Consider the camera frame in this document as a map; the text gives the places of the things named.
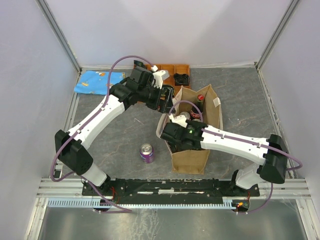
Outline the purple soda can front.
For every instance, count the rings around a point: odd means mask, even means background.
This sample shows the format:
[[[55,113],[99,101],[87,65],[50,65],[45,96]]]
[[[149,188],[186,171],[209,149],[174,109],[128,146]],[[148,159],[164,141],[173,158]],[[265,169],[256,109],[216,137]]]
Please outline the purple soda can front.
[[[149,143],[144,143],[139,149],[139,154],[142,160],[150,164],[154,161],[154,148]]]

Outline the tan canvas tote bag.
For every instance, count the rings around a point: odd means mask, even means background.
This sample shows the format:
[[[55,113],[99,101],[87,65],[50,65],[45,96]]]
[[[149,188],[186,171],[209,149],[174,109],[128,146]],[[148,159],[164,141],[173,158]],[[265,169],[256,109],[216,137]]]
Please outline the tan canvas tote bag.
[[[218,95],[209,84],[204,88],[194,91],[181,87],[175,94],[173,103],[180,100],[195,103],[198,95],[204,96],[203,121],[217,129],[223,129],[221,102]],[[204,169],[210,155],[209,150],[184,150],[173,152],[169,150],[172,163],[172,172],[180,174],[204,174]]]

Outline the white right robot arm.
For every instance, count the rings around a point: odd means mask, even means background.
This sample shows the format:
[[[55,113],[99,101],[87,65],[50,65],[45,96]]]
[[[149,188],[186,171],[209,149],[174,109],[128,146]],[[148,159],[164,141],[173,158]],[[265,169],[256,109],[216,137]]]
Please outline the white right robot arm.
[[[166,123],[160,138],[177,150],[215,150],[252,161],[250,166],[237,170],[235,180],[229,183],[231,193],[236,196],[263,181],[285,183],[288,149],[279,135],[250,137],[186,120],[185,123]]]

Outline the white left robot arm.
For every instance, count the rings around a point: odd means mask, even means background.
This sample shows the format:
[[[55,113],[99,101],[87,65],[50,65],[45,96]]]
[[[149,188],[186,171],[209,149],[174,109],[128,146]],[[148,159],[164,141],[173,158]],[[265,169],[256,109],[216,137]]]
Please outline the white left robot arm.
[[[168,113],[174,96],[174,88],[164,84],[169,77],[167,70],[136,66],[129,77],[110,88],[109,95],[78,125],[55,134],[54,158],[90,181],[99,195],[106,195],[111,189],[110,177],[94,163],[89,147],[113,119],[138,102],[151,110]]]

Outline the black rolled belt right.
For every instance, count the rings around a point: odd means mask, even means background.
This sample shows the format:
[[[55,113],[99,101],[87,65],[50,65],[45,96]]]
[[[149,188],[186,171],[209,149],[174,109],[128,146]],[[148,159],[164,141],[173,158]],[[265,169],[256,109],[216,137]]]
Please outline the black rolled belt right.
[[[188,86],[190,84],[190,76],[186,73],[175,73],[173,79],[176,86]]]

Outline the orange compartment tray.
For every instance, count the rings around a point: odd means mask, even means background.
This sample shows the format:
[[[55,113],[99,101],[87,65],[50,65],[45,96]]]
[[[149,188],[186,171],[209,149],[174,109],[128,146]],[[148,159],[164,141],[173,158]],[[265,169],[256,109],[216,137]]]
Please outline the orange compartment tray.
[[[174,87],[174,96],[179,92],[179,90],[181,89],[181,86],[183,86],[184,88],[188,88],[190,89],[190,66],[188,64],[160,64],[160,63],[156,63],[155,64],[158,68],[159,71],[161,70],[166,70],[169,73],[169,77],[163,81],[164,85],[170,85],[172,87]],[[175,78],[174,78],[174,74],[186,74],[189,76],[189,83],[185,83],[184,85],[180,84],[180,83],[176,83]]]

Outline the dark patterned tie corner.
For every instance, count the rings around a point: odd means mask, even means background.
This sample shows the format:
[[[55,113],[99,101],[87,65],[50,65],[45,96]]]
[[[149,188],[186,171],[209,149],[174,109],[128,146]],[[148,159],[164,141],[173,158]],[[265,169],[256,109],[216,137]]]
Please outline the dark patterned tie corner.
[[[136,67],[141,67],[141,68],[144,68],[144,69],[148,68],[142,61],[139,61],[139,60],[134,60],[133,64],[134,64],[135,68]]]

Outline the blue patterned cloth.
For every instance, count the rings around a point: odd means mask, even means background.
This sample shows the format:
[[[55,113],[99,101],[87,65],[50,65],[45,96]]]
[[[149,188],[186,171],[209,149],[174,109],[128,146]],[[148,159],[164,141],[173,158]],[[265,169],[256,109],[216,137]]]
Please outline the blue patterned cloth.
[[[108,89],[108,71],[87,70],[80,75],[74,92],[85,95],[106,95]]]

